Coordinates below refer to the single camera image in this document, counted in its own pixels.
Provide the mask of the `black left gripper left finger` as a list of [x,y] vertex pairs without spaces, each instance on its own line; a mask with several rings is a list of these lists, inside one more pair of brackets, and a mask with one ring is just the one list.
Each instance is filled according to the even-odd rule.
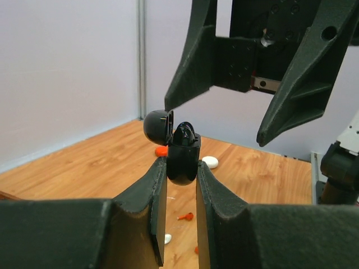
[[112,199],[3,200],[2,268],[159,268],[166,159]]

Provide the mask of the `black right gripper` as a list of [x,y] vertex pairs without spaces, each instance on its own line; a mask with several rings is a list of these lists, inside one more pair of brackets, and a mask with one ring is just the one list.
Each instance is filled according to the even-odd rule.
[[213,85],[247,92],[254,77],[281,81],[257,133],[263,147],[323,116],[358,24],[358,1],[233,1],[229,37],[215,38],[216,22],[217,1],[192,1],[165,108]]

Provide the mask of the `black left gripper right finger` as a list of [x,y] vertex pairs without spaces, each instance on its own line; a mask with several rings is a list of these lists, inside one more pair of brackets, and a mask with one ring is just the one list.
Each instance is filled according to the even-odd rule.
[[250,204],[200,162],[200,268],[357,268],[358,207]]

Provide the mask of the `black earbud charging case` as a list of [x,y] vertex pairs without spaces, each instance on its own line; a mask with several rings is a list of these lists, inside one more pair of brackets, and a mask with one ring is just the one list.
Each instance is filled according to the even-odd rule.
[[144,118],[144,134],[153,143],[168,147],[167,177],[176,185],[189,185],[197,176],[201,136],[195,132],[192,146],[173,143],[174,113],[172,110],[154,110]]

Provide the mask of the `black earbud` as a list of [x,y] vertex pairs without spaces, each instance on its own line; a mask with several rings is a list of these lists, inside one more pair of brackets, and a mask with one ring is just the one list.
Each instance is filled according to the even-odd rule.
[[192,146],[195,142],[194,128],[189,122],[178,125],[173,135],[173,143],[180,146]]

